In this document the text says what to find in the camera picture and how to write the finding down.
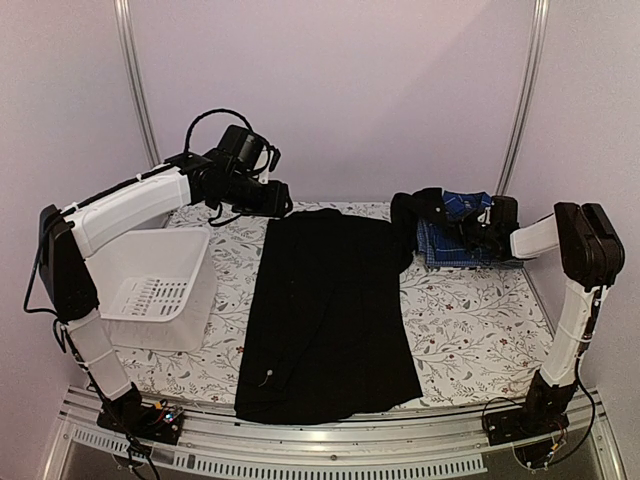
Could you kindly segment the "black long sleeve shirt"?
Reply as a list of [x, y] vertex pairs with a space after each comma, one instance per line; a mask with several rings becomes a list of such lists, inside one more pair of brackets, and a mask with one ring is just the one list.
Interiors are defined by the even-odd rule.
[[315, 425], [422, 396], [400, 276], [417, 249], [418, 222], [445, 220], [441, 195], [398, 193], [388, 220], [325, 208], [268, 223], [235, 394], [239, 419]]

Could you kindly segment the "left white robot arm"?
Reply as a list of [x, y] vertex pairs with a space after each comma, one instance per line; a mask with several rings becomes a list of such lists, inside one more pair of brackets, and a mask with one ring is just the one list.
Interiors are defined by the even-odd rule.
[[217, 292], [205, 227], [151, 228], [194, 205], [235, 217], [281, 218], [287, 185], [271, 178], [279, 150], [239, 117], [205, 154], [189, 148], [83, 201], [41, 211], [30, 278], [50, 299], [54, 331], [128, 434], [148, 412], [117, 351], [190, 352], [203, 341]]

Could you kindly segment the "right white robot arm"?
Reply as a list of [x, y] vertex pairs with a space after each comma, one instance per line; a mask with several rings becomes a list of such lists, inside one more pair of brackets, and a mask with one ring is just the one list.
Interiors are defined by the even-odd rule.
[[463, 244], [484, 247], [501, 261], [529, 260], [557, 250], [566, 277], [564, 303], [552, 346], [536, 371], [517, 427], [537, 436], [565, 412], [579, 387], [580, 363], [591, 344], [599, 311], [621, 272], [625, 251], [604, 208], [558, 202], [553, 213], [521, 228], [518, 203], [497, 197], [457, 222]]

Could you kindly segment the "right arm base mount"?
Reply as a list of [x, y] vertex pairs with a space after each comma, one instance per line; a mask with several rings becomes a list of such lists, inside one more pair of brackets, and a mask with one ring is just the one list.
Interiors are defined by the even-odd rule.
[[522, 403], [506, 397], [496, 397], [484, 405], [481, 426], [489, 444], [496, 446], [555, 432], [565, 433], [569, 427], [569, 419], [566, 413], [532, 419]]

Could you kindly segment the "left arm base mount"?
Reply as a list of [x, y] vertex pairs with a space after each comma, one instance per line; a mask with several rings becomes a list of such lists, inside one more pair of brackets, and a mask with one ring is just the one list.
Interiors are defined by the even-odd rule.
[[166, 400], [149, 405], [137, 400], [110, 402], [97, 419], [103, 429], [168, 445], [178, 444], [183, 424], [184, 409], [168, 405]]

